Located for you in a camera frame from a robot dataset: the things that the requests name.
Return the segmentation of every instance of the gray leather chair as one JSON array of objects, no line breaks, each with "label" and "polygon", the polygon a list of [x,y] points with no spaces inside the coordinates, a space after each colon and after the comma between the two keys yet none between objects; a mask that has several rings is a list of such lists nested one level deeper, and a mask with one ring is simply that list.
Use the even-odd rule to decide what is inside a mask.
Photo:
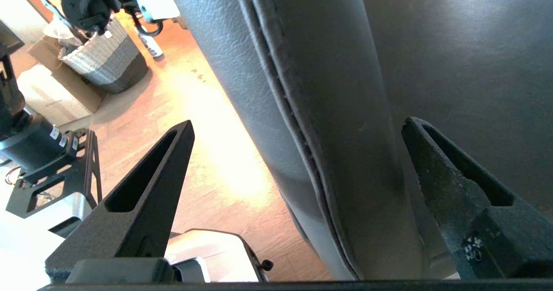
[{"label": "gray leather chair", "polygon": [[553,0],[175,1],[336,279],[454,273],[408,115],[551,210]]}]

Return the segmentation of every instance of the white wall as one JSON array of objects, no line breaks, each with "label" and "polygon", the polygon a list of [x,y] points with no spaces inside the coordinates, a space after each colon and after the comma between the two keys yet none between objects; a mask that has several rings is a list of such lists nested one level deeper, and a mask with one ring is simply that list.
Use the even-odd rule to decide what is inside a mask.
[{"label": "white wall", "polygon": [[25,43],[40,39],[47,25],[27,0],[0,0],[0,19]]}]

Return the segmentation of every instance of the gray basket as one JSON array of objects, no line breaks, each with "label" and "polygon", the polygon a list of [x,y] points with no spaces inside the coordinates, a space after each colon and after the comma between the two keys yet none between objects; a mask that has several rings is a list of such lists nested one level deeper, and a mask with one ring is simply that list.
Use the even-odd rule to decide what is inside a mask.
[{"label": "gray basket", "polygon": [[62,50],[60,60],[94,86],[119,93],[140,81],[148,66],[119,21],[113,18],[106,29],[67,55]]}]

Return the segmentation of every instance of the wooden floor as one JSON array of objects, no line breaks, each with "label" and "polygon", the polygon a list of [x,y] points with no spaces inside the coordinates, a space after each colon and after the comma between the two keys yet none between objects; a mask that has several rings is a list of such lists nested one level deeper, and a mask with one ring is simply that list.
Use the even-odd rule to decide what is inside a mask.
[{"label": "wooden floor", "polygon": [[103,194],[168,128],[191,120],[196,141],[172,231],[208,228],[240,234],[261,260],[275,263],[268,273],[271,281],[331,279],[298,234],[265,163],[190,32],[165,25],[156,37],[165,53],[161,62],[154,62],[136,34],[130,34],[150,72],[130,90],[108,96],[91,117],[99,138]]}]

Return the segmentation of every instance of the cardboard box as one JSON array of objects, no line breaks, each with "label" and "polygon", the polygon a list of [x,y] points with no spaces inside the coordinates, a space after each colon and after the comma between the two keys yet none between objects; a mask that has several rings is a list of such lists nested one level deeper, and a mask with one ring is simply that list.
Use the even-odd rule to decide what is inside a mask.
[{"label": "cardboard box", "polygon": [[26,104],[55,125],[93,114],[105,96],[57,58],[60,50],[57,39],[42,37],[28,51],[40,64],[17,78]]}]

